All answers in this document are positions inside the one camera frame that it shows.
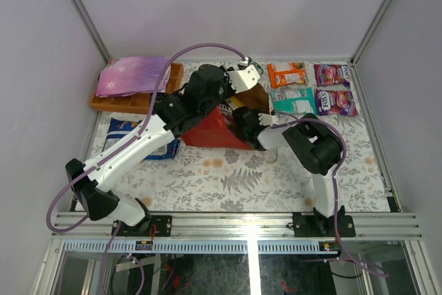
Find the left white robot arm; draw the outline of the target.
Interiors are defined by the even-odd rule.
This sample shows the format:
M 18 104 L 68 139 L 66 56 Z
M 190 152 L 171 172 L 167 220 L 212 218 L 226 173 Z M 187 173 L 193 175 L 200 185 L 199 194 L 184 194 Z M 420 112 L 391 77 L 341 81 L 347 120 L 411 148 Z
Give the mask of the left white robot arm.
M 147 234 L 148 209 L 141 200 L 118 194 L 116 181 L 146 156 L 194 129 L 221 102 L 253 87 L 256 78 L 254 70 L 204 64 L 191 74 L 183 91 L 152 97 L 153 110 L 146 119 L 99 157 L 69 161 L 65 170 L 70 187 L 86 217 L 111 217 L 136 236 Z

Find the white Fox's candy bag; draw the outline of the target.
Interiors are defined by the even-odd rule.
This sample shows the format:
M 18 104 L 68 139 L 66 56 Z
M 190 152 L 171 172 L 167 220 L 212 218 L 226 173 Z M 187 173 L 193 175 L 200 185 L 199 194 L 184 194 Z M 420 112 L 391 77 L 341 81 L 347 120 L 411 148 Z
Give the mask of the white Fox's candy bag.
M 349 68 L 340 64 L 314 64 L 316 85 L 319 87 L 342 84 L 350 88 Z

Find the blue Doritos chip bag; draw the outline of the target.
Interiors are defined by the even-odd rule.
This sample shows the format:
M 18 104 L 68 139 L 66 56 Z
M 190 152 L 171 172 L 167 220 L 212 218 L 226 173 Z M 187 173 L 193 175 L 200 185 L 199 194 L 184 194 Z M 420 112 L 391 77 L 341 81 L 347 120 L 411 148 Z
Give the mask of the blue Doritos chip bag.
M 136 162 L 144 154 L 144 160 L 173 159 L 179 150 L 180 139 L 163 128 L 164 123 L 154 116 L 138 122 L 111 119 L 106 136 L 104 160 L 116 157 L 117 164 Z

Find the orange Fox's candy bag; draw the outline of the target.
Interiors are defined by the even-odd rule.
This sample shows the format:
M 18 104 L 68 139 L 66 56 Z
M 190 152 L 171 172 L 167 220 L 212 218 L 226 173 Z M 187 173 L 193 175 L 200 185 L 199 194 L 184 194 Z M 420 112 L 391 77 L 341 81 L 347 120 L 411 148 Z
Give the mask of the orange Fox's candy bag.
M 273 89 L 291 84 L 308 85 L 304 62 L 270 63 L 267 65 L 267 70 Z

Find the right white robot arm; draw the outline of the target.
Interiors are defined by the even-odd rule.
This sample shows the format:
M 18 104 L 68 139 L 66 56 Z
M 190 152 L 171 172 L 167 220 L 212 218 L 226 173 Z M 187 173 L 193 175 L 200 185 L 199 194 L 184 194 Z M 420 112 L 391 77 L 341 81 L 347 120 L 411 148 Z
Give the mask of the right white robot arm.
M 342 135 L 313 113 L 279 122 L 276 115 L 246 106 L 233 111 L 239 138 L 251 148 L 266 151 L 290 148 L 301 165 L 311 174 L 316 195 L 314 211 L 316 231 L 330 236 L 338 230 L 340 209 L 336 175 L 346 157 Z

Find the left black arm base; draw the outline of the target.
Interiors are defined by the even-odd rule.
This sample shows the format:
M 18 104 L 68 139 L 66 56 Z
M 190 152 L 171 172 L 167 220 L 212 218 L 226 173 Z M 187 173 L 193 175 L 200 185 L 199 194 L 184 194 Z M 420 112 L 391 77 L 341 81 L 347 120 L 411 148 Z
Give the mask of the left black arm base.
M 117 223 L 114 222 L 112 234 L 124 237 L 170 237 L 173 224 L 172 215 L 163 215 L 158 213 L 150 214 L 142 219 L 141 223 L 135 226 L 128 226 L 124 222 L 117 229 Z

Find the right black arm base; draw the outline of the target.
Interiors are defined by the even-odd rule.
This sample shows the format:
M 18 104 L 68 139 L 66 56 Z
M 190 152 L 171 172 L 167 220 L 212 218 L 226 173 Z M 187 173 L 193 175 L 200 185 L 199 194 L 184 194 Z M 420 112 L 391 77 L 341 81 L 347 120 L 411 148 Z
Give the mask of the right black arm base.
M 292 213 L 294 236 L 299 238 L 335 237 L 334 215 L 324 217 L 316 209 L 313 213 Z M 341 238 L 354 238 L 356 231 L 353 218 L 346 214 L 342 205 L 337 214 L 338 234 Z

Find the red paper bag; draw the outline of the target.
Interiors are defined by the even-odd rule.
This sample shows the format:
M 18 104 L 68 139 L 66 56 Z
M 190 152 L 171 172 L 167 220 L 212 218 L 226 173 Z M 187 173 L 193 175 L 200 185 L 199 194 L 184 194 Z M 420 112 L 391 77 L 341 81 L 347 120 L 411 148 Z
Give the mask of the red paper bag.
M 257 84 L 249 91 L 226 99 L 194 129 L 183 134 L 182 140 L 187 146 L 258 150 L 240 137 L 240 126 L 234 120 L 233 112 L 244 106 L 250 111 L 269 114 L 269 95 Z

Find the teal candy bag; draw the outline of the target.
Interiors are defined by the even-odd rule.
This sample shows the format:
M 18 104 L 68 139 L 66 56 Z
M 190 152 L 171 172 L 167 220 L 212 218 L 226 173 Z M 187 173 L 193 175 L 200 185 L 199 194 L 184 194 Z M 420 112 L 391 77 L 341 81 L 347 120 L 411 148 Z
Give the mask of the teal candy bag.
M 279 88 L 270 92 L 273 109 L 279 112 L 317 115 L 314 92 L 307 88 Z

